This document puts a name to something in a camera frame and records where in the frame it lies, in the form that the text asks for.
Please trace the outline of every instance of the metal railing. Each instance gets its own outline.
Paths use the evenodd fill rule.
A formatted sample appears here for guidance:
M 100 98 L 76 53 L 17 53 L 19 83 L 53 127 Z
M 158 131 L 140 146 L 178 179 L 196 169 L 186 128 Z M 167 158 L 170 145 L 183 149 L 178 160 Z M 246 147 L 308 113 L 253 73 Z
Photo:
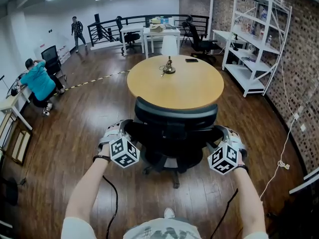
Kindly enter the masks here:
M 202 37 L 207 36 L 208 31 L 208 20 L 207 16 L 199 16 L 199 15 L 191 15 L 193 17 L 193 24 L 196 26 L 197 32 Z M 176 27 L 179 28 L 181 35 L 185 34 L 185 30 L 183 29 L 181 23 L 186 21 L 188 17 L 187 14 L 152 14 L 152 15 L 141 15 L 141 16 L 132 16 L 122 18 L 123 25 L 129 25 L 134 23 L 143 23 L 144 27 L 150 26 L 150 19 L 154 17 L 163 17 L 170 18 L 173 17 L 176 24 Z M 92 47 L 94 44 L 103 43 L 103 42 L 114 42 L 118 41 L 120 37 L 120 31 L 118 26 L 116 25 L 115 19 L 108 20 L 104 22 L 96 22 L 88 26 L 90 39 Z

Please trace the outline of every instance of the black phone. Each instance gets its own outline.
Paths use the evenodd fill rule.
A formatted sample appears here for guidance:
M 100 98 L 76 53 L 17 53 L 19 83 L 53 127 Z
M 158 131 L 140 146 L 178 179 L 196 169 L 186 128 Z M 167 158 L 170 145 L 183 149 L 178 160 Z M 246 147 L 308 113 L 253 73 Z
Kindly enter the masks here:
M 198 60 L 196 58 L 186 58 L 185 61 L 187 63 L 191 63 L 191 62 L 198 62 Z

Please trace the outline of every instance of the striped floor tape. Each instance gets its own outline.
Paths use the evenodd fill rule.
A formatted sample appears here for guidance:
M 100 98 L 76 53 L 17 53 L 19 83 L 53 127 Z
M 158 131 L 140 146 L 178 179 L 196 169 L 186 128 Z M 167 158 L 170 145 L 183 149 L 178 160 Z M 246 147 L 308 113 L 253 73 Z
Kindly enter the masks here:
M 67 89 L 65 89 L 65 91 L 68 91 L 68 90 L 70 90 L 70 89 L 74 89 L 74 88 L 76 88 L 76 87 L 83 86 L 83 85 L 85 85 L 85 84 L 89 84 L 90 82 L 96 82 L 96 81 L 99 81 L 99 80 L 102 80 L 102 79 L 105 79 L 105 78 L 111 77 L 111 76 L 113 76 L 113 75 L 127 73 L 127 72 L 129 72 L 129 71 L 131 71 L 131 69 L 130 69 L 130 70 L 127 70 L 127 71 L 122 71 L 122 72 L 119 72 L 119 73 L 116 73 L 116 74 L 110 74 L 110 75 L 107 75 L 107 76 L 101 77 L 101 78 L 96 79 L 96 80 L 92 80 L 92 81 L 84 82 L 84 83 L 82 83 L 82 84 L 78 84 L 78 85 L 72 86 L 72 87 L 70 87 L 70 88 L 67 88 Z

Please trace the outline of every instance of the teal shirt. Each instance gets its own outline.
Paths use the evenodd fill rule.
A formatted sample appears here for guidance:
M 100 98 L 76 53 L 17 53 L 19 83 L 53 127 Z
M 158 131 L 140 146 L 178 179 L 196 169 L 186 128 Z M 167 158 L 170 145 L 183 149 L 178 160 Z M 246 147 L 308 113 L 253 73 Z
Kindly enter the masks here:
M 55 89 L 55 83 L 45 71 L 44 66 L 45 62 L 38 63 L 20 80 L 21 84 L 28 85 L 39 101 L 46 99 Z

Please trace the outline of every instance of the black hair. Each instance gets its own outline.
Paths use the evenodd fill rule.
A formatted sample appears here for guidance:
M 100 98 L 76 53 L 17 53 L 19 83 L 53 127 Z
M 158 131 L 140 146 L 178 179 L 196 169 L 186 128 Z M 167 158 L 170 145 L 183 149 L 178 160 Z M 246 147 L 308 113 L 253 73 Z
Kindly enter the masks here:
M 33 66 L 34 65 L 34 62 L 33 62 L 33 60 L 31 59 L 31 58 L 29 58 L 26 62 L 25 62 L 25 67 L 27 68 L 27 69 L 29 69 L 31 66 Z

